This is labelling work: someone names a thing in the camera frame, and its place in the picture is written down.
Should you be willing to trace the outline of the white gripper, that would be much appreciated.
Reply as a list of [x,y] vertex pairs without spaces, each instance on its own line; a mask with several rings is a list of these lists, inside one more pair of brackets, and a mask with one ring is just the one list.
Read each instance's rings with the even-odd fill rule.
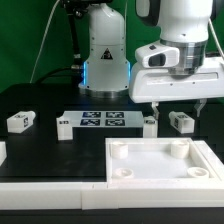
[[159,120],[159,103],[199,99],[197,116],[207,103],[206,98],[224,97],[224,61],[210,57],[193,75],[171,75],[167,69],[145,69],[139,63],[132,68],[129,96],[135,103],[151,103],[153,116]]

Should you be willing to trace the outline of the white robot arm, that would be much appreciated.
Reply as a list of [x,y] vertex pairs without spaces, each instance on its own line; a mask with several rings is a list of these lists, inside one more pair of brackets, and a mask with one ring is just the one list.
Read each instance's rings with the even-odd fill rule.
[[103,1],[89,7],[90,55],[84,62],[84,94],[114,98],[128,93],[135,103],[156,108],[163,101],[197,99],[201,110],[209,98],[224,97],[224,54],[207,57],[215,35],[212,20],[224,0],[135,0],[135,12],[160,39],[126,60],[125,20]]

